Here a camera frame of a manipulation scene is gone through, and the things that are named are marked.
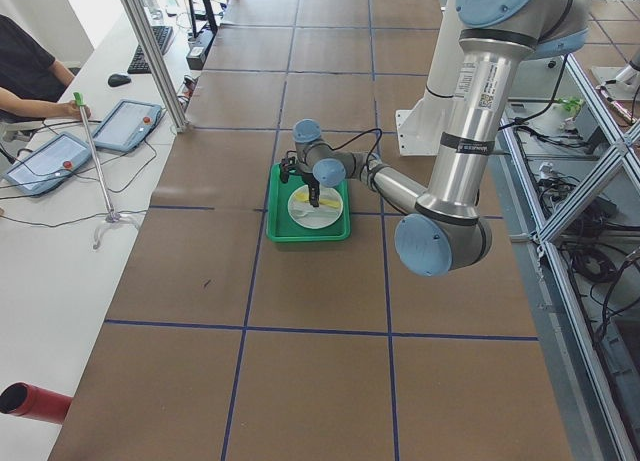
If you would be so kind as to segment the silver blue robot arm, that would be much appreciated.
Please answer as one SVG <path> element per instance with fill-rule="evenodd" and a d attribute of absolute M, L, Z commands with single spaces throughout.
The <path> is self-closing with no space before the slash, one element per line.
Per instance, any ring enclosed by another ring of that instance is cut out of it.
<path fill-rule="evenodd" d="M 330 147 L 311 119 L 295 124 L 296 154 L 281 162 L 281 174 L 302 177 L 311 205 L 317 205 L 321 187 L 359 179 L 403 211 L 395 249 L 415 274 L 439 276 L 479 262 L 491 248 L 492 234 L 477 211 L 476 196 L 516 70 L 526 59 L 580 49 L 589 5 L 590 0 L 448 0 L 447 14 L 461 23 L 462 60 L 427 185 L 371 153 Z"/>

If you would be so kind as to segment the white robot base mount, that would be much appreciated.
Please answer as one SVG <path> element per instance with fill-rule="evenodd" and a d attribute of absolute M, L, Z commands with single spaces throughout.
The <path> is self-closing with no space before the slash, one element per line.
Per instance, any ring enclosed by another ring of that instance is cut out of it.
<path fill-rule="evenodd" d="M 435 156 L 439 149 L 440 113 L 416 105 L 395 113 L 401 156 Z"/>

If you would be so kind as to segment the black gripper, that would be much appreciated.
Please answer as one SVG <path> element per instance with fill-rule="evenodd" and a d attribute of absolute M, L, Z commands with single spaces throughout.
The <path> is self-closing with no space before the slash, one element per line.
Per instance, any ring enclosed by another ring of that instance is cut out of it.
<path fill-rule="evenodd" d="M 312 173 L 303 172 L 301 175 L 303 182 L 308 186 L 309 204 L 315 208 L 319 207 L 320 184 Z"/>

